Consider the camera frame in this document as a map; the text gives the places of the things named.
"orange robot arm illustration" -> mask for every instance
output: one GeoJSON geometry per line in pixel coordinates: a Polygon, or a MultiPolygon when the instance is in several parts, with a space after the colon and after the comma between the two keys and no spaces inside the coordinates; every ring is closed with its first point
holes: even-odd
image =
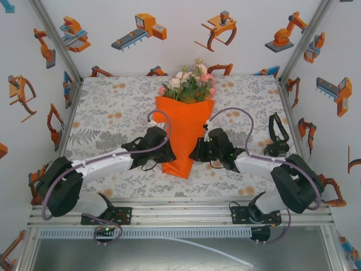
{"type": "Polygon", "coordinates": [[[50,134],[51,134],[51,140],[54,142],[54,149],[55,149],[55,151],[57,151],[58,148],[59,148],[59,143],[60,143],[61,135],[62,135],[63,132],[62,132],[62,130],[59,130],[59,132],[57,132],[51,126],[52,114],[54,114],[56,116],[56,118],[60,121],[61,128],[64,129],[63,120],[61,119],[61,117],[60,117],[58,111],[56,110],[55,106],[51,103],[50,104],[50,111],[49,111],[49,114],[47,115],[47,127],[49,128],[49,131],[50,131],[50,134]]]}
{"type": "Polygon", "coordinates": [[[300,131],[301,138],[303,138],[306,135],[306,128],[309,129],[309,135],[307,137],[307,145],[310,150],[310,160],[311,160],[311,153],[312,153],[312,149],[314,148],[314,144],[313,144],[314,135],[315,135],[315,131],[316,131],[317,127],[313,123],[305,122],[305,118],[302,117],[298,121],[298,130],[300,131]]]}
{"type": "Polygon", "coordinates": [[[288,18],[289,23],[287,25],[287,28],[282,28],[278,30],[275,34],[275,39],[273,41],[266,43],[265,46],[275,53],[293,47],[294,44],[289,41],[289,37],[293,32],[294,26],[296,25],[299,28],[301,28],[302,29],[301,33],[303,33],[303,31],[307,27],[307,24],[300,19],[299,15],[300,15],[299,12],[295,12],[294,14],[292,14],[288,18]]]}
{"type": "Polygon", "coordinates": [[[34,36],[35,38],[37,38],[41,44],[40,47],[40,51],[41,54],[43,56],[43,58],[45,58],[46,60],[46,68],[49,69],[51,67],[55,66],[55,50],[50,50],[45,41],[44,41],[44,37],[47,37],[47,34],[45,31],[38,31],[36,30],[36,28],[34,28],[34,36]]]}
{"type": "Polygon", "coordinates": [[[326,178],[323,174],[320,174],[318,176],[319,176],[323,186],[332,185],[335,192],[336,192],[336,195],[337,195],[337,199],[329,200],[326,203],[328,203],[332,207],[344,207],[344,206],[346,206],[347,202],[344,201],[344,198],[342,197],[342,194],[341,194],[341,191],[340,191],[340,187],[337,184],[337,182],[332,178],[326,178]]]}
{"type": "Polygon", "coordinates": [[[296,97],[294,98],[294,102],[292,105],[292,108],[294,108],[298,104],[298,92],[300,90],[300,78],[297,77],[295,80],[288,79],[288,82],[286,84],[286,89],[288,93],[292,92],[293,86],[296,85],[296,97]]]}
{"type": "Polygon", "coordinates": [[[232,69],[233,69],[233,63],[229,64],[229,65],[214,65],[214,66],[210,66],[207,70],[207,73],[212,73],[214,70],[216,69],[224,69],[224,73],[223,75],[230,75],[232,69]]]}
{"type": "Polygon", "coordinates": [[[113,77],[112,74],[110,74],[109,72],[106,72],[105,70],[103,69],[100,69],[98,66],[94,66],[92,67],[92,72],[91,72],[91,76],[90,77],[97,77],[98,74],[101,74],[101,75],[104,75],[104,76],[107,76],[107,77],[113,77]]]}
{"type": "Polygon", "coordinates": [[[146,76],[167,76],[168,74],[166,74],[160,66],[157,66],[155,68],[152,68],[150,72],[147,73],[146,76]]]}
{"type": "Polygon", "coordinates": [[[3,254],[0,254],[0,267],[5,271],[12,271],[12,267],[17,263],[15,259],[11,263],[8,262],[7,258],[10,253],[15,249],[15,247],[23,240],[25,235],[25,230],[22,230],[19,236],[13,241],[13,243],[5,250],[3,254]]]}

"white cable tray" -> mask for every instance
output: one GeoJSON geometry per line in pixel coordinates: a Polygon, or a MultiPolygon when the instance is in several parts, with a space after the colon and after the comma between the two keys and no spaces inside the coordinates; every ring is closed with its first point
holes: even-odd
{"type": "MultiPolygon", "coordinates": [[[[44,228],[41,229],[40,239],[92,239],[93,228],[44,228]]],[[[119,229],[107,233],[106,239],[117,236],[119,229]]],[[[171,238],[250,238],[250,227],[225,228],[123,228],[122,239],[157,239],[162,237],[171,238]]]]}

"metal rail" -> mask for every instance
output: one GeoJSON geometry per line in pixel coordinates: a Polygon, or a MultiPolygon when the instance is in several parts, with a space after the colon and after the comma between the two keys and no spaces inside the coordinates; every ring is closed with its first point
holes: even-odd
{"type": "MultiPolygon", "coordinates": [[[[111,199],[115,207],[132,207],[131,224],[125,228],[165,228],[165,227],[249,227],[252,225],[232,223],[228,204],[236,200],[241,206],[247,206],[249,200],[241,196],[215,200],[213,198],[143,200],[143,199],[111,199]]],[[[41,217],[42,206],[34,206],[30,214],[29,228],[93,228],[80,224],[81,215],[69,212],[62,217],[54,217],[44,221],[41,217]]],[[[281,211],[283,226],[288,225],[286,211],[281,211]]],[[[329,207],[322,204],[317,211],[306,210],[303,214],[291,213],[291,226],[326,226],[333,225],[329,207]]]]}

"white cable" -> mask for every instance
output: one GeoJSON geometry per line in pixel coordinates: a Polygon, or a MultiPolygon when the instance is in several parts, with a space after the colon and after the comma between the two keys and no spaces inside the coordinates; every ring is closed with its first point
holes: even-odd
{"type": "Polygon", "coordinates": [[[230,258],[230,259],[233,259],[233,260],[235,260],[235,261],[237,261],[237,262],[239,262],[239,263],[241,263],[241,264],[245,264],[245,265],[247,265],[247,266],[249,266],[249,267],[251,267],[251,268],[253,267],[253,264],[250,264],[250,263],[248,263],[248,262],[246,262],[246,261],[242,261],[241,259],[238,259],[238,258],[236,258],[236,257],[233,257],[233,256],[231,256],[231,255],[229,255],[229,254],[227,254],[227,253],[225,253],[225,252],[223,252],[223,251],[216,250],[215,248],[203,246],[202,244],[197,244],[197,243],[194,243],[194,242],[191,242],[191,241],[187,241],[187,240],[183,240],[183,239],[178,239],[178,238],[171,238],[171,237],[161,237],[160,239],[177,241],[177,242],[182,242],[182,243],[186,243],[186,244],[191,244],[191,245],[196,246],[196,247],[201,247],[201,248],[204,248],[205,250],[213,251],[213,252],[215,252],[215,253],[218,253],[218,254],[221,254],[221,255],[223,255],[223,256],[225,256],[225,257],[228,257],[228,258],[230,258]]]}

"white flower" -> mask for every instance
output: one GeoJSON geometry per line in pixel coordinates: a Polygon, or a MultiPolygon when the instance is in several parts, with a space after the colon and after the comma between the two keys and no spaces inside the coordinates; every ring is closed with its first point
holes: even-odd
{"type": "Polygon", "coordinates": [[[180,80],[182,83],[185,83],[189,80],[190,75],[187,72],[183,72],[182,79],[180,80]]]}
{"type": "Polygon", "coordinates": [[[168,84],[168,87],[169,88],[179,88],[181,86],[181,81],[180,79],[176,78],[176,77],[173,77],[172,79],[170,79],[169,81],[169,84],[168,84]]]}
{"type": "Polygon", "coordinates": [[[203,64],[197,64],[196,67],[200,68],[202,75],[206,75],[208,73],[207,68],[203,64]]]}

